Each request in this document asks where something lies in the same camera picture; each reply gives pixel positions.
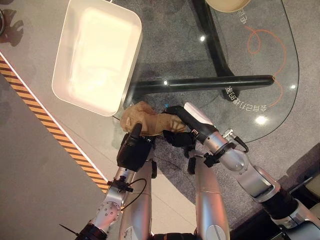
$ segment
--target hazard stripe tape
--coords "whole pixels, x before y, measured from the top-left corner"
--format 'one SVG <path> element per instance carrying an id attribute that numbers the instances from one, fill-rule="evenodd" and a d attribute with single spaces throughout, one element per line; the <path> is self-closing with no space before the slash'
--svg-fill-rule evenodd
<path id="1" fill-rule="evenodd" d="M 30 91 L 26 88 L 23 82 L 19 80 L 15 72 L 7 64 L 7 62 L 0 56 L 0 74 L 11 85 L 15 92 L 22 98 L 24 103 L 34 113 L 34 115 L 41 121 L 52 136 L 60 143 L 64 150 L 74 159 L 74 161 L 85 171 L 85 173 L 92 179 L 92 181 L 106 193 L 109 186 L 107 181 L 99 174 L 88 159 L 81 153 L 78 146 L 73 144 L 66 134 L 55 123 L 47 111 L 34 98 Z"/>

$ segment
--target glass table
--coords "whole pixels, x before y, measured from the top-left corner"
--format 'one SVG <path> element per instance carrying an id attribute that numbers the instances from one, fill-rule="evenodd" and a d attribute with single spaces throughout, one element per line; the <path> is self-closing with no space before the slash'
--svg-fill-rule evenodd
<path id="1" fill-rule="evenodd" d="M 245 142 L 271 133 L 290 113 L 299 64 L 281 0 L 252 0 L 233 13 L 204 0 L 114 3 L 142 22 L 125 107 L 146 101 L 161 112 L 192 102 L 221 132 L 232 128 Z"/>

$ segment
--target white tray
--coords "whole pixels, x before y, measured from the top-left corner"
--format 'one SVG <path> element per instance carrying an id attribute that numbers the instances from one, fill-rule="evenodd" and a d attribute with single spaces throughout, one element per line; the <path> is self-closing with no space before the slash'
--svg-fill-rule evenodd
<path id="1" fill-rule="evenodd" d="M 124 100 L 142 41 L 133 11 L 105 0 L 70 0 L 52 90 L 61 100 L 103 116 Z"/>

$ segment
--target black cable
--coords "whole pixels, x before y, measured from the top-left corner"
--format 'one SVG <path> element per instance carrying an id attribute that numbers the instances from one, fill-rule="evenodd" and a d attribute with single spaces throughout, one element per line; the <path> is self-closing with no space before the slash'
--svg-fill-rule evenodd
<path id="1" fill-rule="evenodd" d="M 67 228 L 66 226 L 63 226 L 62 224 L 59 224 L 61 227 L 63 227 L 64 229 L 68 230 L 69 232 L 75 234 L 76 236 L 79 236 L 79 233 L 72 231 L 70 228 Z"/>
<path id="2" fill-rule="evenodd" d="M 124 209 L 126 209 L 127 207 L 129 207 L 135 200 L 137 200 L 137 199 L 141 196 L 141 194 L 144 192 L 144 190 L 146 189 L 147 180 L 146 180 L 145 178 L 139 178 L 139 179 L 137 179 L 137 180 L 134 180 L 133 182 L 131 182 L 131 183 L 129 184 L 129 186 L 130 186 L 131 184 L 134 184 L 134 183 L 136 183 L 136 182 L 138 182 L 138 181 L 141 181 L 141 180 L 144 181 L 144 187 L 143 187 L 142 191 L 141 191 L 141 192 L 138 194 L 138 196 L 137 196 L 135 199 L 133 199 L 128 205 L 126 205 L 124 208 L 122 208 L 122 211 L 123 211 Z"/>

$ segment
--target tan leather glove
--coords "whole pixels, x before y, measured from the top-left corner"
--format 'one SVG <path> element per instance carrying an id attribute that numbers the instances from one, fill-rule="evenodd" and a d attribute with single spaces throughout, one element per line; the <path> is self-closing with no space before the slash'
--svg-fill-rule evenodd
<path id="1" fill-rule="evenodd" d="M 146 102 L 140 101 L 128 107 L 120 120 L 125 132 L 131 132 L 136 123 L 142 124 L 142 136 L 161 135 L 163 130 L 173 133 L 184 132 L 186 125 L 176 115 L 156 113 Z"/>

